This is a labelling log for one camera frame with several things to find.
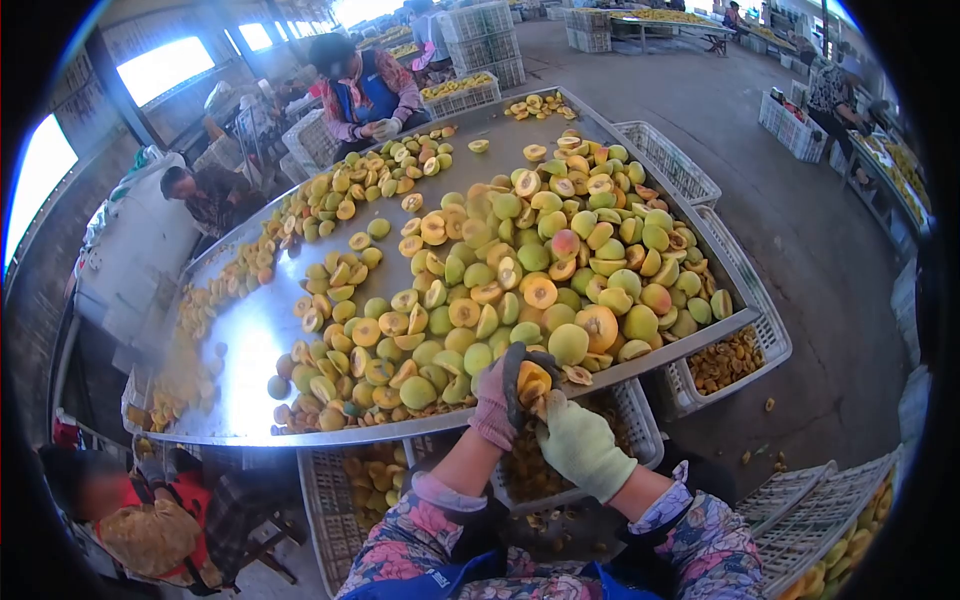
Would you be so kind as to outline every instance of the white container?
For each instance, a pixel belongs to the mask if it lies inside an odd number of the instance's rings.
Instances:
[[[756,274],[754,267],[747,259],[743,249],[736,243],[733,236],[720,221],[713,209],[709,206],[697,206],[697,214],[707,224],[708,231],[719,242],[720,247],[727,253],[727,257],[733,263],[733,266],[743,277],[747,288],[754,296],[757,306],[762,313],[760,318],[752,323],[756,330],[756,340],[760,344],[763,352],[763,366],[750,373],[739,381],[734,381],[731,385],[717,390],[713,394],[702,396],[697,391],[697,386],[693,382],[693,375],[690,373],[690,367],[686,364],[686,359],[679,360],[671,365],[667,365],[667,375],[674,391],[677,394],[676,408],[678,416],[689,415],[713,402],[720,400],[742,390],[754,381],[760,379],[766,373],[779,366],[793,353],[793,343],[786,332],[786,326],[777,312],[777,307],[770,299],[763,283]]]

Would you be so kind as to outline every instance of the blue vest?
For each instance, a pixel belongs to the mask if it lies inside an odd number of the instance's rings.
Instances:
[[[448,564],[432,568],[412,579],[371,582],[347,594],[343,600],[379,600],[381,598],[384,600],[397,600],[397,598],[440,600],[452,596],[463,584],[503,577],[505,566],[502,553],[492,550],[470,560],[467,564]],[[659,596],[642,587],[628,587],[618,583],[597,562],[588,564],[581,574],[600,580],[603,585],[604,600],[661,600]]]
[[[357,87],[373,102],[372,107],[355,107],[353,101],[350,100],[350,92],[346,85],[334,81],[330,81],[330,85],[337,92],[337,99],[340,100],[340,106],[344,109],[344,117],[347,122],[367,125],[394,116],[394,110],[400,104],[400,97],[387,86],[383,78],[380,77],[380,73],[377,72],[374,51],[365,50],[361,56],[363,57],[363,73],[360,74]]]

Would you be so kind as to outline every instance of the floral sleeve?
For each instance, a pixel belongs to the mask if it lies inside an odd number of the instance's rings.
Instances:
[[[689,507],[667,540],[655,548],[680,572],[677,597],[700,600],[722,592],[724,598],[763,598],[760,559],[750,527],[723,500],[703,492],[691,494],[685,484],[686,468],[683,461],[674,469],[673,486],[631,523],[631,533],[653,531]]]

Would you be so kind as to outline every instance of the window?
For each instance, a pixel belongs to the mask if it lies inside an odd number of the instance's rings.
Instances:
[[[237,48],[237,44],[233,41],[233,36],[230,35],[230,32],[224,29],[224,35],[230,40],[230,45],[233,46],[233,50],[237,53],[237,56],[240,56],[240,49]]]
[[[185,37],[154,48],[117,67],[133,100],[144,106],[171,87],[213,68],[213,59],[198,37]]]
[[[297,21],[297,29],[300,30],[301,36],[314,36],[316,34],[306,21]]]
[[[13,191],[10,222],[7,224],[7,247],[3,257],[4,274],[43,202],[54,191],[63,176],[77,164],[77,155],[60,130],[57,117],[48,115],[36,128],[27,145],[20,173]]]
[[[238,29],[251,50],[263,50],[274,45],[270,36],[267,35],[267,30],[260,23],[247,23],[241,25]]]

